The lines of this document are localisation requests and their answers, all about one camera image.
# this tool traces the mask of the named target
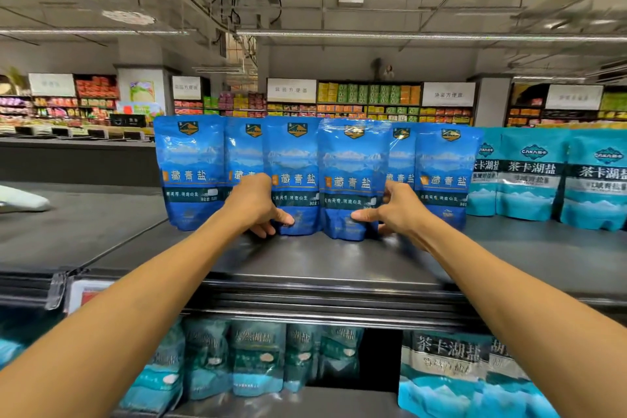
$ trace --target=salt bag logo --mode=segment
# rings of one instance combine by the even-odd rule
[[[536,144],[532,146],[527,146],[521,150],[521,154],[523,154],[525,157],[529,157],[529,159],[531,160],[536,160],[544,157],[548,153],[549,152],[546,149],[543,149]]]
[[[410,136],[410,128],[394,128],[392,134],[396,139],[407,139]]]
[[[494,152],[494,147],[486,144],[485,142],[481,144],[481,147],[479,147],[479,155],[482,155],[483,157],[488,157],[492,152]]]
[[[453,142],[461,137],[461,131],[458,129],[442,129],[442,138]]]
[[[307,123],[306,122],[288,122],[287,132],[290,133],[294,137],[304,136],[305,134],[307,134]]]
[[[252,137],[259,137],[262,135],[262,125],[261,124],[247,124],[246,125],[246,134]]]
[[[198,121],[179,121],[179,131],[191,136],[198,132]]]
[[[358,128],[357,126],[346,126],[344,128],[344,134],[351,139],[357,139],[364,135],[364,128]]]
[[[621,160],[624,155],[622,152],[617,151],[612,147],[608,147],[607,149],[601,149],[599,152],[596,152],[594,157],[604,164],[611,164],[612,162]]]

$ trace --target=hand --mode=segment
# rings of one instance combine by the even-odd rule
[[[265,238],[277,232],[270,224],[271,220],[286,225],[294,224],[291,215],[274,206],[271,193],[272,181],[266,174],[245,175],[233,187],[223,208],[241,220],[244,231],[250,229],[258,237]]]
[[[359,222],[380,220],[379,233],[387,235],[393,232],[409,236],[412,231],[425,221],[434,220],[434,216],[418,199],[412,187],[388,180],[383,196],[384,205],[379,208],[355,210],[350,217]]]

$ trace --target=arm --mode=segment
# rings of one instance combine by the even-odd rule
[[[294,219],[270,200],[265,174],[246,176],[188,238],[124,276],[0,372],[3,416],[108,417],[222,250],[269,220]]]
[[[431,214],[407,184],[389,202],[357,210],[427,250],[564,418],[614,418],[627,410],[627,328],[502,261]]]

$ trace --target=human arm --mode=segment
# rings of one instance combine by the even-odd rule
[[[108,417],[223,249],[269,220],[294,219],[270,200],[265,174],[245,176],[224,207],[64,319],[0,372],[4,417]]]
[[[562,418],[627,414],[627,328],[485,250],[431,214],[407,184],[352,218],[380,220],[425,249]]]

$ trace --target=caka logo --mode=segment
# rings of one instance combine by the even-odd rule
[[[485,142],[481,144],[481,147],[479,147],[479,155],[482,155],[483,157],[488,157],[492,152],[494,152],[494,147],[486,144]]]
[[[198,121],[179,121],[179,131],[191,136],[198,132]]]
[[[262,135],[262,125],[261,124],[247,124],[246,125],[246,134],[252,137],[259,137]]]
[[[607,149],[601,149],[599,152],[595,153],[594,157],[604,164],[611,164],[612,162],[621,160],[624,156],[622,152],[617,151],[612,147],[608,147]]]
[[[442,129],[442,138],[453,142],[461,137],[461,131],[458,129]]]
[[[394,128],[392,134],[396,139],[407,139],[410,136],[411,129],[410,128]]]
[[[307,134],[307,123],[306,122],[288,122],[287,132],[289,132],[294,137],[304,136],[305,134]]]
[[[357,126],[346,126],[344,128],[344,134],[351,139],[357,139],[364,135],[364,128],[358,128]]]
[[[536,160],[544,157],[548,153],[549,152],[546,149],[543,149],[536,144],[532,146],[527,146],[521,150],[521,154],[523,154],[525,157],[529,157],[529,159],[531,160]]]

